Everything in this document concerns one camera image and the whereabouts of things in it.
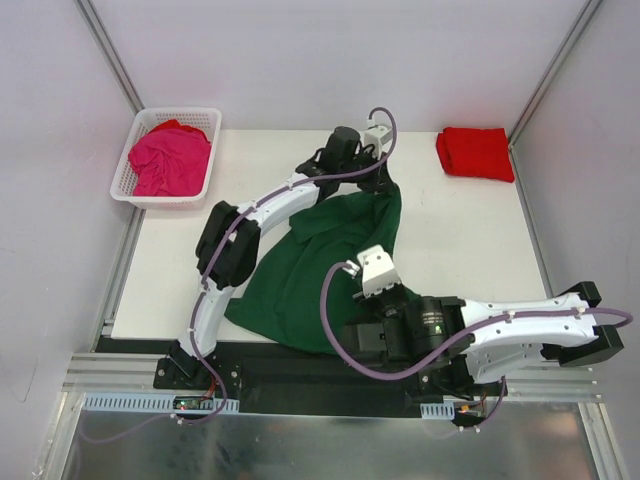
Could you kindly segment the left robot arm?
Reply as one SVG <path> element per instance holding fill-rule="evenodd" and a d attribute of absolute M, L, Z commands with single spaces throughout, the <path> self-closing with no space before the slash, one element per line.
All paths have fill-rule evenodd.
<path fill-rule="evenodd" d="M 326 144 L 299 164 L 280 186 L 239 206 L 217 203 L 196 246 L 198 296 L 187 327 L 168 353 L 167 371 L 192 389 L 205 386 L 225 310 L 236 289 L 253 273 L 262 237 L 294 214 L 335 194 L 344 183 L 367 193 L 391 189 L 386 162 L 397 142 L 395 126 L 367 121 L 360 133 L 339 126 Z"/>

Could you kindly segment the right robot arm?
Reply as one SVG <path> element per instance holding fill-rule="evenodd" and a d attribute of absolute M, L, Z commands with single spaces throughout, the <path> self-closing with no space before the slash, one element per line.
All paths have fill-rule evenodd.
<path fill-rule="evenodd" d="M 371 370 L 410 371 L 424 395 L 471 399 L 495 393 L 504 376 L 522 368 L 586 367 L 619 353 L 618 326 L 596 319 L 600 301 L 592 282 L 552 299 L 516 303 L 417 296 L 396 285 L 359 297 L 359 313 L 339 341 Z"/>

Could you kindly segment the green t-shirt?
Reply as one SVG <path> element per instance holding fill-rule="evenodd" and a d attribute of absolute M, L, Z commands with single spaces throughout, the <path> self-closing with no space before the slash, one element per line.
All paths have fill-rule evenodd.
<path fill-rule="evenodd" d="M 320 294 L 330 267 L 380 245 L 394 251 L 402 196 L 356 192 L 331 197 L 289 219 L 290 230 L 260 260 L 225 317 L 287 347 L 333 355 L 320 317 Z"/>

